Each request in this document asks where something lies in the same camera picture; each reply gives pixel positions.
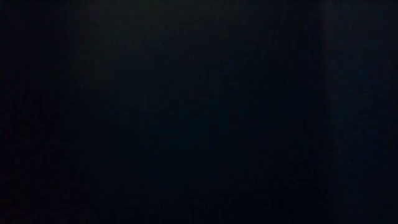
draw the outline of dark surface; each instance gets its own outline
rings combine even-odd
[[[394,223],[398,4],[330,4],[325,32],[333,177],[340,223]]]
[[[335,203],[344,195],[339,189],[354,187],[339,185],[348,177],[336,179],[344,163],[328,140],[332,133],[349,145],[335,134],[344,107],[330,88],[340,87],[331,82],[326,94],[325,54],[333,54],[319,5],[97,2],[0,10],[1,203],[11,223],[364,217],[345,213],[355,198],[342,208]]]

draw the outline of dark wall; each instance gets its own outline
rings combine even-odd
[[[324,5],[338,223],[396,222],[397,6]]]
[[[327,222],[318,5],[2,10],[11,218]]]

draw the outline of dark background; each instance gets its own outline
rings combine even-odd
[[[391,223],[396,7],[2,5],[5,222]]]

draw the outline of black background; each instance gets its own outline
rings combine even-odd
[[[378,6],[3,5],[6,222],[392,220]]]

